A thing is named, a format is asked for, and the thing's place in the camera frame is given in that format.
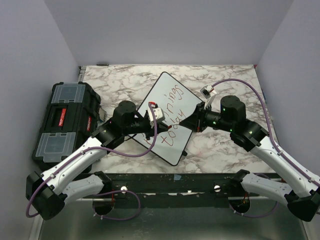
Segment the black framed whiteboard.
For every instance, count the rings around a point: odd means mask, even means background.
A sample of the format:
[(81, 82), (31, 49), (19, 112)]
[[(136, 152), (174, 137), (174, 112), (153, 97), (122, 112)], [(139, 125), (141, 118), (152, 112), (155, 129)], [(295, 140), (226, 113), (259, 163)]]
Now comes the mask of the black framed whiteboard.
[[(189, 117), (202, 100), (167, 72), (162, 72), (151, 90), (138, 107), (144, 116), (148, 102), (154, 102), (163, 110), (168, 126)], [(158, 133), (152, 152), (172, 166), (176, 166), (183, 155), (192, 131), (182, 126), (172, 126)]]

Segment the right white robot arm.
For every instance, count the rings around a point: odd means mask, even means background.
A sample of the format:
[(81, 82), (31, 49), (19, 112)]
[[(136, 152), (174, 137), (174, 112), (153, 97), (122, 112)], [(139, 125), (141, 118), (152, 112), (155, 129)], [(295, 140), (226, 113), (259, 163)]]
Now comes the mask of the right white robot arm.
[(246, 105), (238, 97), (224, 96), (220, 112), (205, 108), (201, 102), (179, 125), (196, 133), (207, 127), (229, 132), (236, 145), (263, 160), (284, 180), (277, 182), (241, 169), (229, 182), (231, 194), (241, 196), (247, 192), (267, 197), (287, 206), (295, 217), (305, 222), (310, 222), (320, 209), (320, 187), (315, 183), (320, 177), (304, 167), (296, 170), (292, 166), (296, 161), (273, 144), (270, 133), (247, 119)]

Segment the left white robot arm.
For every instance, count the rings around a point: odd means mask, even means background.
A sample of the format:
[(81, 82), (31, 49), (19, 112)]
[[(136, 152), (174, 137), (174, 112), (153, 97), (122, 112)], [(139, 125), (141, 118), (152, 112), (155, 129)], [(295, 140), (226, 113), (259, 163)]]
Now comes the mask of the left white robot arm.
[[(146, 139), (156, 138), (169, 130), (164, 123), (165, 114), (155, 103), (149, 102), (144, 115), (136, 105), (124, 100), (114, 109), (112, 117), (98, 127), (77, 150), (56, 166), (41, 174), (34, 172), (26, 179), (26, 217), (40, 215), (43, 220), (55, 217), (65, 205), (88, 196), (107, 197), (112, 181), (101, 171), (76, 180), (87, 167), (109, 153), (128, 157), (115, 149), (127, 135), (141, 134)], [(30, 214), (34, 207), (36, 214)]]

